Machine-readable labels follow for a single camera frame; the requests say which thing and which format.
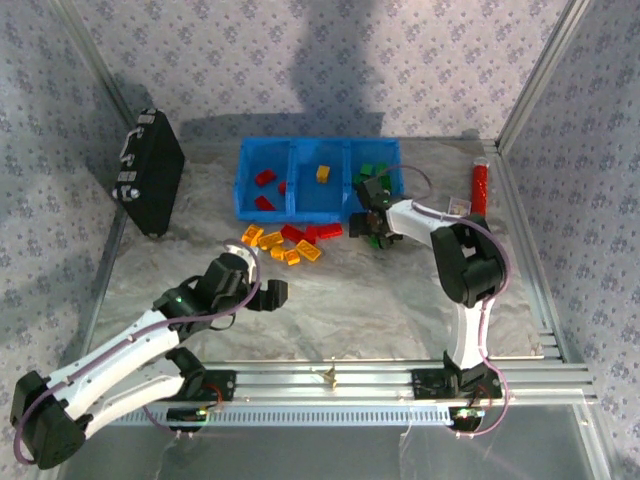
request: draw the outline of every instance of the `yellow toy brick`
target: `yellow toy brick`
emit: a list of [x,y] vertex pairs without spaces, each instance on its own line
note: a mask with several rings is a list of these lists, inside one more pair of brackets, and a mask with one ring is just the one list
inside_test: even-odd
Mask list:
[[284,243],[284,238],[280,232],[270,233],[269,235],[263,235],[258,239],[258,246],[263,250],[269,250],[276,245]]
[[318,183],[327,183],[329,181],[329,167],[326,165],[320,165],[316,172],[316,180]]
[[284,247],[281,247],[280,245],[276,245],[271,249],[271,256],[276,260],[280,260],[282,262],[284,260],[285,251],[286,250],[284,249]]
[[295,250],[287,250],[284,252],[284,259],[288,265],[295,265],[300,263],[300,255]]
[[300,243],[296,245],[296,250],[300,255],[302,255],[307,260],[315,262],[320,255],[322,255],[322,250],[314,247],[306,240],[300,240]]
[[264,233],[264,228],[257,225],[249,225],[249,228],[242,235],[242,241],[250,247],[258,246],[258,240]]

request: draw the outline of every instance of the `floral wallpaper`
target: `floral wallpaper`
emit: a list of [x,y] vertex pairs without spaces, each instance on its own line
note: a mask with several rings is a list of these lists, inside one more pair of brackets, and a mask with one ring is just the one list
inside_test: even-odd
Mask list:
[[126,132],[46,2],[0,13],[0,478],[17,480],[14,385],[78,353]]
[[640,4],[596,0],[507,157],[565,335],[640,478]]
[[183,141],[495,138],[566,0],[76,0],[124,97]]

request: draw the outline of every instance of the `black briefcase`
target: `black briefcase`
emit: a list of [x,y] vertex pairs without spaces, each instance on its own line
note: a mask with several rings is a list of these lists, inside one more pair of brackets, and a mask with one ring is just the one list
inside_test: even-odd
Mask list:
[[184,167],[184,154],[167,116],[143,110],[120,152],[120,174],[113,198],[143,234],[159,237],[169,219]]

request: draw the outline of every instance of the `white robotic arm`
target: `white robotic arm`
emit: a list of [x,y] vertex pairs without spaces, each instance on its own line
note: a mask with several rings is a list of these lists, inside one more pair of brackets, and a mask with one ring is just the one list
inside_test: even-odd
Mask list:
[[482,365],[493,294],[505,275],[504,259],[495,246],[465,226],[474,222],[488,230],[484,219],[476,215],[463,220],[416,206],[411,199],[391,197],[376,178],[355,189],[367,211],[351,216],[350,236],[374,237],[381,248],[407,236],[432,248],[442,288],[457,310],[445,357],[459,371]]
[[[433,248],[431,233],[439,228],[450,227],[455,222],[445,220],[445,217],[450,217],[431,208],[421,207],[421,212],[413,208],[413,200],[401,200],[394,203],[386,212],[389,229],[395,235],[407,236]],[[470,308],[460,303],[456,304],[457,318],[451,325],[447,351],[450,352],[453,363],[462,370],[482,363],[481,351],[485,357],[487,356],[488,319],[493,304],[494,300],[489,300],[484,305],[482,302],[476,302]],[[485,309],[486,321],[482,325],[483,331],[479,335],[483,308]],[[480,345],[478,344],[479,338],[483,339]]]
[[34,458],[22,457],[23,463],[52,468],[114,419],[156,400],[189,399],[201,391],[205,368],[178,345],[210,328],[212,316],[235,315],[241,306],[273,311],[288,297],[280,280],[260,289],[249,247],[226,250],[203,276],[167,290],[153,309],[90,354],[47,378],[31,371],[18,380],[11,423],[19,460],[22,441]]

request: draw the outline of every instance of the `red cylinder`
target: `red cylinder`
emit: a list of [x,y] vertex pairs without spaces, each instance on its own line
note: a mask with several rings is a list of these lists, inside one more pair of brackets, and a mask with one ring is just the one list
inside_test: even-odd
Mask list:
[[471,213],[487,215],[489,191],[489,163],[484,158],[473,162],[473,177],[471,179]]

